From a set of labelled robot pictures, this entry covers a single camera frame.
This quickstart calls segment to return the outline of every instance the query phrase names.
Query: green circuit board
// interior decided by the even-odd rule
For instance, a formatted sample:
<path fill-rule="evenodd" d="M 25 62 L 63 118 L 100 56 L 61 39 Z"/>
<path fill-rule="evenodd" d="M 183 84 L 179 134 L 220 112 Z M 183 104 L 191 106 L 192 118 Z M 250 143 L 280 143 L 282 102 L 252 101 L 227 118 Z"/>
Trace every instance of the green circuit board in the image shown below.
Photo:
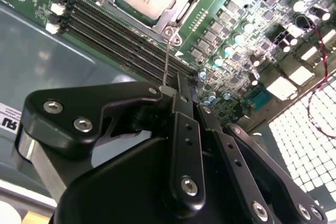
<path fill-rule="evenodd" d="M 95 6 L 93 0 L 83 1 Z M 268 40 L 268 35 L 272 33 L 277 25 L 281 24 L 284 27 L 288 27 L 293 23 L 294 12 L 291 5 L 293 1 L 297 0 L 276 0 L 272 4 L 267 4 L 264 0 L 200 0 L 186 20 L 180 30 L 183 43 L 181 46 L 173 47 L 171 55 L 192 69 L 206 69 L 205 85 L 200 91 L 200 95 L 206 98 L 208 93 L 216 92 L 217 98 L 213 104 L 216 104 L 218 114 L 233 110 L 238 101 L 251 104 L 254 103 L 255 97 L 263 97 L 264 102 L 267 102 L 267 99 L 271 99 L 271 96 L 262 94 L 266 92 L 262 85 L 251 86 L 248 74 L 253 67 L 249 62 L 249 56 L 254 54 L 259 57 L 262 64 L 258 67 L 258 71 L 262 72 L 270 60 L 281 61 L 286 55 L 294 54 L 296 49 L 307 41 L 305 36 L 298 37 L 298 44 L 292 47 L 290 52 L 284 53 Z M 25 0 L 24 2 L 19 0 L 1 0 L 1 2 L 16 9 L 36 23 L 45 26 L 51 14 L 50 6 L 53 0 Z M 312 0 L 310 4 L 319 4 L 330 12 L 335 8 L 333 0 Z M 130 24 L 115 17 L 113 13 L 103 7 L 96 6 L 96 8 L 101 9 L 102 12 L 135 33 L 139 33 Z M 227 13 L 229 19 L 226 21 L 220 19 L 219 16 L 222 13 Z M 207 37 L 206 33 L 208 31 L 214 34 L 212 25 L 215 22 L 225 28 L 225 32 L 216 34 L 216 39 L 211 42 L 206 40 L 205 37 Z M 253 32 L 244 33 L 242 24 L 245 22 L 254 25 Z M 244 40 L 239 44 L 235 43 L 233 39 L 233 35 L 237 33 L 244 35 Z M 84 43 L 71 38 L 69 35 L 64 36 L 84 50 L 115 65 L 111 59 L 105 58 L 103 54 L 96 52 Z M 201 40 L 206 41 L 211 50 L 200 48 Z M 166 44 L 164 43 L 158 41 L 153 41 L 152 43 L 162 50 L 166 49 Z M 230 55 L 225 54 L 224 45 L 230 45 L 234 52 Z M 195 56 L 194 49 L 202 54 Z M 224 58 L 222 67 L 214 65 L 213 58 L 215 56 Z M 225 100 L 223 98 L 224 94 L 229 94 L 230 98 Z"/>

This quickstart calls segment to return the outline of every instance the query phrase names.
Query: ram slot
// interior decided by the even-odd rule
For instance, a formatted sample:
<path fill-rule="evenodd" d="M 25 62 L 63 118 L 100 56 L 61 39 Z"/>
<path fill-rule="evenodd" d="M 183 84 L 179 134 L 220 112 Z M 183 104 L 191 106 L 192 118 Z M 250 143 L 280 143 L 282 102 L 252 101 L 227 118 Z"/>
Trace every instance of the ram slot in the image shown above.
<path fill-rule="evenodd" d="M 91 5 L 84 3 L 83 1 L 79 1 L 75 5 L 74 12 L 74 15 L 76 15 L 76 12 L 81 12 L 85 15 L 88 15 L 90 18 L 96 20 L 102 26 L 108 28 L 112 33 L 116 33 L 121 36 L 125 40 L 125 42 L 130 42 L 136 45 L 140 51 L 145 51 L 146 53 L 148 53 L 148 57 L 150 56 L 152 60 L 155 58 L 156 60 L 161 62 L 161 65 L 164 64 L 164 51 L 150 44 L 144 38 L 134 34 L 132 31 L 120 25 L 95 7 L 92 7 Z M 172 69 L 171 71 L 173 72 L 179 71 L 187 76 L 195 75 L 195 70 L 189 68 L 188 66 L 184 65 L 173 57 L 171 57 L 171 60 L 169 62 L 169 69 Z"/>
<path fill-rule="evenodd" d="M 85 42 L 98 52 L 112 58 L 117 63 L 126 67 L 127 69 L 140 74 L 143 78 L 153 82 L 154 84 L 161 85 L 161 77 L 153 73 L 153 71 L 145 68 L 143 65 L 138 64 L 135 61 L 131 61 L 127 56 L 120 53 L 119 49 L 115 49 L 108 42 L 97 36 L 97 34 L 88 34 L 85 26 L 69 25 L 68 34 Z"/>
<path fill-rule="evenodd" d="M 83 13 L 78 13 L 71 19 L 82 23 L 91 31 L 110 40 L 111 44 L 120 47 L 122 51 L 132 56 L 133 58 L 139 58 L 140 60 L 144 61 L 147 65 L 151 66 L 153 71 L 157 71 L 158 74 L 161 74 L 163 76 L 164 64 L 161 64 L 161 62 L 159 62 L 154 57 L 149 57 L 148 54 L 146 54 L 143 50 L 139 50 L 134 44 L 125 43 L 124 38 L 118 36 L 118 34 L 111 33 L 108 28 L 102 26 L 100 23 L 94 21 L 92 18 L 85 16 Z M 168 76 L 173 77 L 174 73 L 169 73 Z"/>

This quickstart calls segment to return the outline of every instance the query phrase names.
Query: screw hole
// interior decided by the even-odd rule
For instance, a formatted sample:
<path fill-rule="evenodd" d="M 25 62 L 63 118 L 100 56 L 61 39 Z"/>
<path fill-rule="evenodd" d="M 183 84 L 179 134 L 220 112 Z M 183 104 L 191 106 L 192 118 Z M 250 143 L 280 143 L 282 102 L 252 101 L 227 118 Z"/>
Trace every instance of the screw hole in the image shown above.
<path fill-rule="evenodd" d="M 241 164 L 241 162 L 239 162 L 238 160 L 235 160 L 235 164 L 239 167 L 242 167 L 243 165 Z"/>
<path fill-rule="evenodd" d="M 193 142 L 191 142 L 191 140 L 190 140 L 189 138 L 186 138 L 184 141 L 185 141 L 185 142 L 187 143 L 187 145 L 189 145 L 189 146 L 192 146 L 192 145 L 193 145 Z"/>
<path fill-rule="evenodd" d="M 185 127 L 190 131 L 193 129 L 189 124 L 186 124 Z"/>

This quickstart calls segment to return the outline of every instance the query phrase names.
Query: motherboard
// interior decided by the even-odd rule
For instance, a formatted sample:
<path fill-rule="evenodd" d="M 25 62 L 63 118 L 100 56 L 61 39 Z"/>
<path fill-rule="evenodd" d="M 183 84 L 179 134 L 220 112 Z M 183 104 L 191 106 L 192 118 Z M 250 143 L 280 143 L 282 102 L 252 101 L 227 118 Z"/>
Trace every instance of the motherboard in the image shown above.
<path fill-rule="evenodd" d="M 314 26 L 333 51 L 334 0 L 0 0 L 55 36 L 136 79 L 178 71 L 222 123 L 276 97 L 293 99 L 321 61 Z"/>

